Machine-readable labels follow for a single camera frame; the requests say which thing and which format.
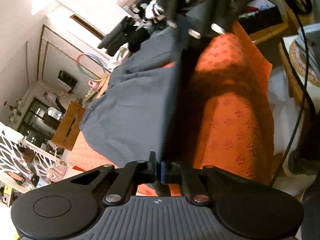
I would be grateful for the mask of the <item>dark grey garment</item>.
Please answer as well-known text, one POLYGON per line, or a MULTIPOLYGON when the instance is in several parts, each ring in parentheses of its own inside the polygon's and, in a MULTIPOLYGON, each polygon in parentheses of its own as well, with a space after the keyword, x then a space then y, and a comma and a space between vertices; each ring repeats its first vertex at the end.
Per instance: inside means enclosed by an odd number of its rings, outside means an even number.
POLYGON ((187 27, 154 33, 118 66, 108 89, 94 99, 80 123, 85 141, 117 166, 163 153, 168 129, 193 56, 187 27))

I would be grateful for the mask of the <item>stack of dark folded clothes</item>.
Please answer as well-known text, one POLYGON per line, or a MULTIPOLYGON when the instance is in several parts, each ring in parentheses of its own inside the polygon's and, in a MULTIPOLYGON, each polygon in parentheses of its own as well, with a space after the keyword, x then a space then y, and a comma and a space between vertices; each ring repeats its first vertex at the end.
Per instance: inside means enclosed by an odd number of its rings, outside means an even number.
POLYGON ((98 49, 106 49, 106 53, 114 56, 118 49, 128 42, 137 29, 135 19, 125 16, 121 22, 99 43, 98 49))

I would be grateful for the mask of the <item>striped navy white sweater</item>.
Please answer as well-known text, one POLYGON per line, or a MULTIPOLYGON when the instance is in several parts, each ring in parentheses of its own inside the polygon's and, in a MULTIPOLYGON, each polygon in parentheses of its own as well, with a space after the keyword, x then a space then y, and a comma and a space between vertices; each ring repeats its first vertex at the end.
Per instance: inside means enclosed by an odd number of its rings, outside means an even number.
POLYGON ((157 0, 152 0, 145 9, 145 18, 151 21, 161 21, 165 19, 164 9, 157 0))

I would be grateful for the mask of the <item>black storage box with items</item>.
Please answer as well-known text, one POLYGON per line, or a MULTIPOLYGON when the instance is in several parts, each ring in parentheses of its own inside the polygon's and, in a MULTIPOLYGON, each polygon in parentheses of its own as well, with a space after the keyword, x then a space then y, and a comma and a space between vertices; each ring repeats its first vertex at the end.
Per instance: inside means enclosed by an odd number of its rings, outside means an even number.
POLYGON ((281 24, 283 20, 276 4, 269 0, 252 0, 238 16, 238 22, 246 33, 252 34, 281 24))

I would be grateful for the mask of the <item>black rolled garment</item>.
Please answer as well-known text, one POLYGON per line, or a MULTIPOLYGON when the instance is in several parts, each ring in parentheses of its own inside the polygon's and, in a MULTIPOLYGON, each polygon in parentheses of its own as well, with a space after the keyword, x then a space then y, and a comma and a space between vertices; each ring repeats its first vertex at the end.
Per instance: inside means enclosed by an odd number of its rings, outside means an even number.
POLYGON ((141 44, 150 38, 151 31, 147 28, 140 28, 133 33, 128 41, 128 49, 131 53, 140 50, 141 44))

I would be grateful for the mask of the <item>orange patterned table mat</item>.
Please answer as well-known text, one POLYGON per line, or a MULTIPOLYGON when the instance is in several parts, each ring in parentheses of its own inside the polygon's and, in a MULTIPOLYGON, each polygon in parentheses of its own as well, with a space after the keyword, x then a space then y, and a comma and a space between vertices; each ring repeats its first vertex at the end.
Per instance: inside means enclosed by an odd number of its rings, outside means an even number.
MULTIPOLYGON (((274 152, 271 70, 239 23, 212 39, 190 69, 160 159, 194 168, 213 165, 268 184, 274 152)), ((120 167, 93 150, 81 130, 68 160, 85 171, 120 167)))

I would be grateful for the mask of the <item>pink kettlebell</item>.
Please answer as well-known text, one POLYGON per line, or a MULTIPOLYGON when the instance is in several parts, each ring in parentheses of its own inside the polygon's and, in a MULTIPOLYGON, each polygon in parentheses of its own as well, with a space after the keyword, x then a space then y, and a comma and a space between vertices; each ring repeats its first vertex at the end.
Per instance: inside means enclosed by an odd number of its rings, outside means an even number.
POLYGON ((92 81, 92 80, 89 80, 89 81, 88 81, 88 85, 89 85, 93 90, 96 90, 96 89, 99 87, 99 83, 98 83, 98 82, 95 82, 95 81, 92 81))

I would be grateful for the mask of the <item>colourful hula hoop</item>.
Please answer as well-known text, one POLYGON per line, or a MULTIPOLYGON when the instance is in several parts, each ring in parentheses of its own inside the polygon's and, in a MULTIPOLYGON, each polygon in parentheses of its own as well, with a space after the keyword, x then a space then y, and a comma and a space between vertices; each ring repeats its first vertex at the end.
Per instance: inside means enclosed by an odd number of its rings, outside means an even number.
POLYGON ((109 76, 104 61, 91 53, 80 54, 76 58, 79 72, 94 82, 101 82, 109 76))

